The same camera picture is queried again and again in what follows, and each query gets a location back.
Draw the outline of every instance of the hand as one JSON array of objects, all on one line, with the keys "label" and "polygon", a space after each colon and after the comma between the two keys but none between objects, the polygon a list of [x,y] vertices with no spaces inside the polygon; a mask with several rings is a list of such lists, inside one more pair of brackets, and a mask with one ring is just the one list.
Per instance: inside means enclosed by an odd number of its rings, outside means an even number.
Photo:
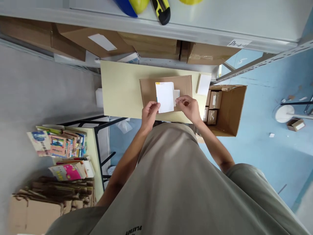
[{"label": "hand", "polygon": [[200,124],[202,118],[200,117],[198,101],[190,96],[180,96],[175,100],[186,117],[194,124]]},{"label": "hand", "polygon": [[142,109],[142,123],[140,127],[140,131],[144,134],[148,134],[153,127],[153,124],[156,120],[156,114],[160,108],[161,104],[156,101],[150,101],[143,109]]}]

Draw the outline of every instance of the light yellow board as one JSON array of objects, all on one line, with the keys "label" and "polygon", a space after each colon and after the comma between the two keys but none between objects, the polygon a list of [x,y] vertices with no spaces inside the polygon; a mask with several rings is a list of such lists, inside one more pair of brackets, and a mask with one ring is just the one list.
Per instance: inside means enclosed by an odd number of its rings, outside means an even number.
[{"label": "light yellow board", "polygon": [[[192,96],[198,101],[200,116],[203,117],[206,97],[196,94],[199,72],[160,68],[147,65],[101,61],[104,114],[124,118],[142,117],[140,79],[174,76],[192,76]],[[162,113],[156,120],[191,123],[183,112]]]},{"label": "light yellow board", "polygon": [[103,179],[100,171],[100,164],[98,159],[98,151],[96,145],[96,136],[95,130],[93,128],[84,128],[84,127],[65,127],[70,131],[81,131],[87,133],[87,151],[86,154],[89,155],[92,165],[95,170],[95,193],[96,201],[103,195]]}]

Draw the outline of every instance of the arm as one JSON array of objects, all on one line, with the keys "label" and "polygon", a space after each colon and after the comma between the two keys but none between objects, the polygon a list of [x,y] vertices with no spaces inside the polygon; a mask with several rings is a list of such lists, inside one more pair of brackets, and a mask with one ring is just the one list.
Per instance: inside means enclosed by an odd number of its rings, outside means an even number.
[{"label": "arm", "polygon": [[197,100],[191,98],[190,96],[181,96],[176,99],[175,102],[179,105],[186,117],[200,131],[212,158],[220,167],[221,171],[226,173],[231,166],[235,165],[235,162],[224,145],[202,121]]},{"label": "arm", "polygon": [[160,103],[150,101],[142,110],[142,124],[130,146],[117,164],[106,190],[97,206],[109,207],[114,201],[124,184],[135,170],[138,157],[147,135],[152,130]]}]

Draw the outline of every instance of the yellow utility knife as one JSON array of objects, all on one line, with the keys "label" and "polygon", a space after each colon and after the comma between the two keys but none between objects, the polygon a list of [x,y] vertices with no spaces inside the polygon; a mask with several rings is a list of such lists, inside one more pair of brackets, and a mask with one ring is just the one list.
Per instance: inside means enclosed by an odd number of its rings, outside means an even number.
[{"label": "yellow utility knife", "polygon": [[171,18],[170,5],[167,0],[152,0],[156,15],[162,25],[166,25]]}]

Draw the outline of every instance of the blue floor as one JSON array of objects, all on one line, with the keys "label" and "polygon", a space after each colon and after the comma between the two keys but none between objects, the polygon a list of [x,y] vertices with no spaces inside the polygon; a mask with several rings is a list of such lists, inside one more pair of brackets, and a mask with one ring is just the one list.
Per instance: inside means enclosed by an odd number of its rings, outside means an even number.
[{"label": "blue floor", "polygon": [[[242,50],[228,63],[240,67],[261,53]],[[273,119],[273,110],[282,99],[294,95],[294,101],[313,94],[313,50],[273,62],[264,67],[229,79],[222,84],[247,85],[245,103],[237,137],[219,137],[236,163],[248,163],[260,168],[268,181],[289,207],[292,207],[313,169],[313,120],[305,120],[299,132],[287,129],[285,123]],[[305,106],[296,108],[303,114]],[[110,127],[111,151],[117,154],[112,164],[118,163],[140,127],[141,120],[131,119],[133,130],[123,134],[115,125]],[[200,144],[213,162],[207,147]]]}]

